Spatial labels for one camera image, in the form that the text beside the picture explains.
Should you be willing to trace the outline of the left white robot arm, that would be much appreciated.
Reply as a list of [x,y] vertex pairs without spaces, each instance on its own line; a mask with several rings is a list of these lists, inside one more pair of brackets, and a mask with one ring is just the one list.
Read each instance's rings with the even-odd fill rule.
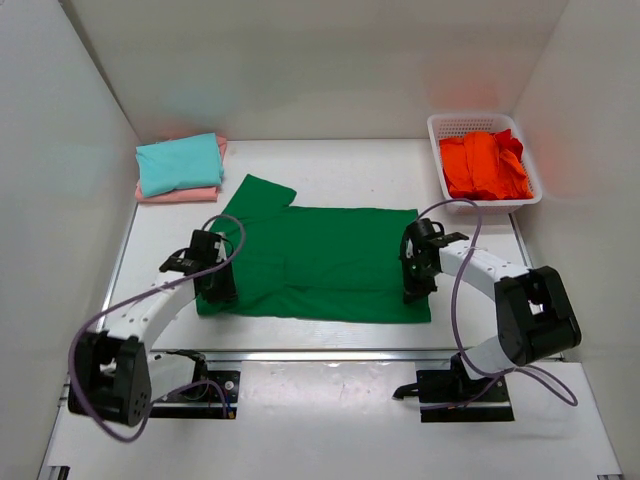
[[70,348],[70,411],[101,426],[135,427],[146,422],[154,402],[179,394],[197,398],[211,389],[203,354],[152,347],[197,298],[236,300],[235,253],[224,234],[194,231],[189,246],[160,266],[149,291],[115,308],[105,329],[78,334]]

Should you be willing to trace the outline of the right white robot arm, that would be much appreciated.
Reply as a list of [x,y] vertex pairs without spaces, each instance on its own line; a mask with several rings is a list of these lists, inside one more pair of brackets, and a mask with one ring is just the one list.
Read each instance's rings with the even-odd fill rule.
[[478,249],[476,242],[459,232],[446,233],[428,218],[406,227],[399,249],[404,303],[427,298],[437,289],[437,275],[446,274],[454,279],[450,313],[457,313],[460,287],[467,284],[494,303],[497,333],[473,348],[459,348],[448,369],[397,388],[394,399],[434,394],[446,408],[461,407],[505,374],[534,372],[537,361],[581,343],[577,317],[556,269],[510,263]]

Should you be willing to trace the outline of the green t shirt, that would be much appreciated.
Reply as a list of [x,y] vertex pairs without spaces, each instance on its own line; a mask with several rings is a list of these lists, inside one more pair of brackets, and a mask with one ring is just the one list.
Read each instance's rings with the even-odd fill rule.
[[430,322],[428,300],[403,300],[399,248],[416,210],[304,207],[294,205],[296,195],[245,176],[211,227],[243,247],[231,264],[238,297],[198,297],[199,315]]

